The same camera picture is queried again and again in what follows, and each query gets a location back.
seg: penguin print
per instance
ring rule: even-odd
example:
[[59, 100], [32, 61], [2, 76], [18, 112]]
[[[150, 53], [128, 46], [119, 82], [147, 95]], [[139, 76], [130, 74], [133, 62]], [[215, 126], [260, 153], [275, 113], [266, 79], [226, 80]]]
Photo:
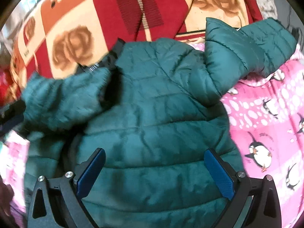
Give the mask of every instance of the penguin print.
[[265, 172], [271, 165], [272, 153], [262, 142], [257, 142], [250, 132], [248, 134], [250, 134], [253, 142], [249, 145], [250, 154], [245, 155], [245, 157], [253, 159], [262, 168], [262, 172]]
[[275, 71], [273, 73], [273, 76], [270, 78], [270, 80], [277, 80], [277, 81], [280, 81], [280, 82], [283, 82], [284, 79], [285, 79], [285, 74], [280, 69], [278, 69], [277, 71]]
[[270, 99], [265, 102], [263, 100], [263, 108], [271, 115], [273, 115], [276, 119], [278, 119], [278, 110], [275, 107], [275, 101], [273, 99]]
[[299, 184], [299, 173], [297, 167], [295, 167], [296, 163], [288, 167], [287, 175], [286, 175], [286, 187], [295, 190], [294, 187]]
[[232, 87], [232, 88], [230, 88], [230, 89], [228, 90], [227, 93], [229, 93], [231, 96], [233, 96], [233, 95], [238, 94], [239, 92], [238, 92], [238, 90], [237, 90], [236, 88]]
[[300, 117], [300, 122], [299, 122], [299, 131], [297, 132], [297, 134], [300, 133], [304, 133], [303, 129], [304, 129], [304, 118], [302, 117], [302, 115], [300, 113], [298, 113], [299, 117]]

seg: gray surface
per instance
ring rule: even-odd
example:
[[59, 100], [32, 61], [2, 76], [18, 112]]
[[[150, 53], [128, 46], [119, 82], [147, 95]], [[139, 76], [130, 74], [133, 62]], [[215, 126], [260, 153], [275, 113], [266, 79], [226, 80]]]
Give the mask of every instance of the gray surface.
[[[289, 14], [289, 3], [286, 0], [275, 0], [275, 5], [276, 5], [277, 11], [278, 11], [278, 20], [282, 23], [283, 26], [287, 27], [288, 14]], [[297, 16], [297, 14], [295, 13], [295, 11], [293, 9], [291, 9], [290, 24], [294, 27], [300, 27], [302, 29], [302, 32], [304, 33], [304, 25], [300, 21], [299, 17]]]

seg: silver bolt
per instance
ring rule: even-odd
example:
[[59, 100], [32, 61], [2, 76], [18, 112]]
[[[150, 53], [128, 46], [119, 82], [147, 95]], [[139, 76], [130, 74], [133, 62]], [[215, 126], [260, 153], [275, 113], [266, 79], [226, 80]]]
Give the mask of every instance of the silver bolt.
[[246, 176], [246, 174], [245, 174], [244, 172], [242, 172], [242, 171], [239, 171], [239, 172], [237, 173], [237, 175], [238, 175], [239, 177], [241, 177], [241, 178], [243, 178], [243, 177]]
[[71, 176], [73, 176], [73, 172], [71, 172], [71, 171], [68, 171], [68, 172], [65, 174], [65, 177], [66, 177], [66, 178], [70, 178]]
[[44, 176], [38, 177], [38, 181], [39, 181], [39, 182], [42, 182], [43, 180], [44, 180]]
[[272, 181], [273, 180], [273, 178], [272, 178], [271, 175], [267, 175], [266, 178], [267, 178], [268, 181]]

